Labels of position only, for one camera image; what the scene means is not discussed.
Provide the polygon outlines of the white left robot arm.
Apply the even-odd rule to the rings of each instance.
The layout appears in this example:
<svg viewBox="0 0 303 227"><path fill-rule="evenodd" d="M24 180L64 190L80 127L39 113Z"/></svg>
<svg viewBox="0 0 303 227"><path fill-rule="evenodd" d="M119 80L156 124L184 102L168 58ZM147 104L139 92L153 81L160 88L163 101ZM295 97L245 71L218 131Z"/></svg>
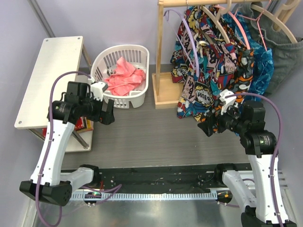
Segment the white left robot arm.
<svg viewBox="0 0 303 227"><path fill-rule="evenodd" d="M86 117L104 125L115 121L113 100L108 101L105 111L102 109L103 93L107 88L104 82L68 82L67 90L59 101L53 100L54 88L51 89L46 132L48 137L30 179L20 183L19 190L23 194L36 203L45 202L63 207L75 190L85 185L91 189L100 185L101 175L97 166L84 164L65 176L61 175L61 167L68 140L78 119Z"/></svg>

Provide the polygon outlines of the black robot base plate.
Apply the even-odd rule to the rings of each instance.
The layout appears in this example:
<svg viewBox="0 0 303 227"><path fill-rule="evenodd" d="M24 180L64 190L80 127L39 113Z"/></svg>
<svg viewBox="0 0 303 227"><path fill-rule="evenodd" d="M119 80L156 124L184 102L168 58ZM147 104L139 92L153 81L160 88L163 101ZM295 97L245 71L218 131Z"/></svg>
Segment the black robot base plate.
<svg viewBox="0 0 303 227"><path fill-rule="evenodd" d="M214 174L215 165L152 166L100 169L106 189L122 185L119 193L177 194L208 193L224 188Z"/></svg>

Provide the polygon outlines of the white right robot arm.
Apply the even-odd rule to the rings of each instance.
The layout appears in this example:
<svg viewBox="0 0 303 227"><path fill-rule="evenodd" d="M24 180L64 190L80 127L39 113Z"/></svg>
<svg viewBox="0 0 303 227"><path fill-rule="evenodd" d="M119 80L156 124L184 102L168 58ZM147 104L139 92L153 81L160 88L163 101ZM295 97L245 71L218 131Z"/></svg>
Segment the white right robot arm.
<svg viewBox="0 0 303 227"><path fill-rule="evenodd" d="M240 137L253 172L255 193L252 193L234 164L218 164L214 182L227 186L241 209L244 227L295 227L285 210L278 179L274 151L275 135L265 130L266 110L261 102L249 100L239 111L224 105L220 112L211 115L218 124L218 131L230 130Z"/></svg>

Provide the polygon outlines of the comic print shorts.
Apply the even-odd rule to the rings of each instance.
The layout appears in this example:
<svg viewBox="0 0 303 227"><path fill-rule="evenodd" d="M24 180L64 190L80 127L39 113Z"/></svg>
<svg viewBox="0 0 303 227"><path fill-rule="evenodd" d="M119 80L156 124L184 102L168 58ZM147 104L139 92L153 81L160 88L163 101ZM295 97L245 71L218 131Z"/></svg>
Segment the comic print shorts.
<svg viewBox="0 0 303 227"><path fill-rule="evenodd" d="M170 59L174 65L172 81L183 84L177 116L193 116L200 121L230 82L237 57L235 45L221 37L201 6L189 7L183 17Z"/></svg>

